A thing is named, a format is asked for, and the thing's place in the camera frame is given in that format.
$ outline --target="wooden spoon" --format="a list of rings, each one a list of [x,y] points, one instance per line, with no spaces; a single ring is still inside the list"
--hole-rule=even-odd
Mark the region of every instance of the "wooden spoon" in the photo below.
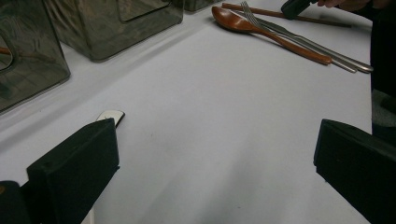
[[[270,32],[254,26],[249,21],[233,14],[230,10],[226,10],[221,7],[212,7],[212,14],[215,20],[226,29],[240,33],[264,35],[282,45],[285,49],[299,54],[309,60],[326,65],[332,63],[331,57],[315,53],[314,51],[308,49],[303,49],[298,45],[294,45],[277,35],[271,34]]]

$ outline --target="fork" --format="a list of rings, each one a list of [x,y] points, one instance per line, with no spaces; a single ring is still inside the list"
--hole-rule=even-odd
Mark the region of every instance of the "fork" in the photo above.
[[[241,3],[241,6],[242,6],[242,9],[244,9],[244,13],[245,13],[245,16],[246,16],[247,20],[251,24],[253,24],[254,26],[256,26],[256,27],[258,27],[260,29],[263,29],[265,31],[268,31],[268,32],[270,32],[272,34],[275,34],[275,35],[281,36],[283,38],[286,38],[286,39],[288,39],[288,40],[290,40],[290,41],[292,41],[292,42],[294,42],[296,44],[299,44],[299,45],[301,45],[301,46],[303,46],[303,47],[305,47],[307,49],[310,49],[310,50],[312,50],[312,51],[314,51],[316,53],[324,54],[326,56],[331,56],[332,57],[332,63],[334,63],[335,65],[338,65],[338,66],[346,69],[347,71],[349,71],[351,73],[356,73],[357,72],[356,67],[353,64],[351,64],[351,63],[345,62],[344,60],[342,60],[342,59],[340,59],[338,57],[335,57],[333,55],[327,54],[325,51],[323,51],[323,50],[321,50],[321,49],[319,49],[319,48],[317,48],[317,47],[315,47],[315,46],[313,46],[313,45],[311,45],[309,43],[298,41],[298,40],[293,39],[293,38],[291,38],[291,37],[289,37],[287,35],[282,35],[282,34],[280,34],[278,32],[275,32],[273,30],[270,30],[270,29],[264,27],[261,23],[259,23],[257,21],[256,17],[251,12],[250,7],[248,6],[248,3],[246,1],[243,1]]]

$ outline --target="transparent container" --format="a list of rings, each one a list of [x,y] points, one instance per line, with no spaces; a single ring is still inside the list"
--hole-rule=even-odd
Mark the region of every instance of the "transparent container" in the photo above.
[[[184,0],[45,0],[59,39],[101,62],[183,20]]]
[[[220,1],[222,0],[185,0],[184,9],[193,12],[204,7],[211,6]]]
[[[0,0],[0,112],[69,76],[44,3]]]

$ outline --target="cutlery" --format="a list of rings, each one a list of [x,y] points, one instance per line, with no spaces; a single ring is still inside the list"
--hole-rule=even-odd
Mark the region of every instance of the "cutlery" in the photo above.
[[[245,15],[243,15],[243,16],[245,16],[248,21],[250,21],[253,25],[255,25],[255,26],[259,27],[259,28],[263,28],[263,29],[267,29],[268,28],[268,27],[264,27],[263,25],[261,25],[257,21],[257,18],[250,11],[247,2],[245,2],[245,1],[242,2],[241,6],[242,6],[242,8],[244,9],[244,12],[245,12]],[[279,35],[279,36],[282,36],[284,38],[287,38],[288,40],[293,41],[294,43],[297,43],[297,44],[299,44],[299,45],[301,45],[301,46],[303,46],[303,47],[305,47],[307,49],[311,49],[314,52],[317,52],[317,53],[324,54],[324,55],[332,57],[332,63],[333,64],[338,65],[339,67],[346,69],[348,72],[351,72],[351,73],[356,73],[357,72],[357,69],[356,69],[356,67],[353,64],[345,62],[344,60],[339,59],[338,57],[336,57],[334,55],[331,55],[329,52],[327,52],[325,50],[322,50],[322,49],[319,49],[319,48],[311,45],[310,43],[305,43],[304,41],[301,41],[300,39],[291,38],[289,35],[283,35],[283,34],[277,33],[276,31],[270,30],[270,32],[273,32],[275,35]]]
[[[247,11],[247,13],[245,12],[245,15],[250,14],[250,16],[247,17],[247,19],[249,20],[249,18],[250,18],[250,21],[257,21],[255,23],[255,25],[257,25],[259,27],[265,26],[266,28],[269,28],[269,29],[275,31],[278,35],[281,35],[282,37],[285,37],[288,40],[293,41],[294,43],[300,44],[301,46],[311,49],[317,53],[330,56],[330,57],[332,57],[332,63],[346,69],[349,72],[355,73],[356,69],[358,69],[359,71],[361,71],[363,73],[373,72],[373,67],[366,63],[361,63],[354,59],[348,58],[345,55],[337,53],[333,50],[327,49],[327,48],[325,48],[325,47],[323,47],[323,46],[321,46],[321,45],[319,45],[319,44],[317,44],[317,43],[315,43],[301,35],[296,35],[290,31],[286,30],[282,26],[279,26],[279,25],[271,23],[269,21],[265,21],[265,20],[254,17],[254,15],[251,13],[251,11],[250,11],[250,13],[248,13],[249,12],[248,3],[245,2],[244,5],[245,6],[242,6],[242,7],[244,7],[245,10]]]
[[[223,26],[226,29],[239,33],[251,33],[267,36],[268,38],[271,38],[278,44],[282,45],[285,49],[297,53],[316,63],[327,65],[332,62],[331,57],[315,53],[308,49],[303,49],[298,45],[294,45],[277,35],[274,35],[266,30],[260,29],[252,25],[249,21],[233,14],[230,10],[226,10],[221,7],[212,7],[212,14],[215,20],[219,23],[219,25]]]
[[[231,10],[235,10],[235,11],[243,11],[241,6],[234,5],[234,4],[229,4],[229,3],[223,3],[221,5],[221,7],[227,8],[227,9],[231,9]],[[251,11],[253,13],[256,13],[256,14],[259,14],[259,15],[286,19],[285,15],[283,15],[283,13],[281,13],[281,12],[274,12],[274,11],[265,10],[265,9],[261,9],[261,8],[255,8],[255,7],[251,7],[250,9],[251,9]],[[347,27],[347,28],[352,27],[349,24],[344,24],[344,23],[337,22],[337,21],[324,21],[324,20],[318,20],[318,19],[302,17],[302,16],[297,16],[295,18],[295,20],[296,21],[308,21],[308,22],[313,22],[313,23],[318,23],[318,24],[340,26],[340,27]]]

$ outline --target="white table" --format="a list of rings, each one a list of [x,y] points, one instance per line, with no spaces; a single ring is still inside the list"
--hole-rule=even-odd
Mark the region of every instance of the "white table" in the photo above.
[[[303,15],[355,26],[264,18],[369,62],[369,21],[335,8]],[[210,7],[104,63],[63,47],[71,78],[0,116],[1,180],[22,185],[33,161],[118,109],[120,169],[95,204],[97,224],[367,222],[313,156],[322,119],[371,131],[369,75],[221,29]]]

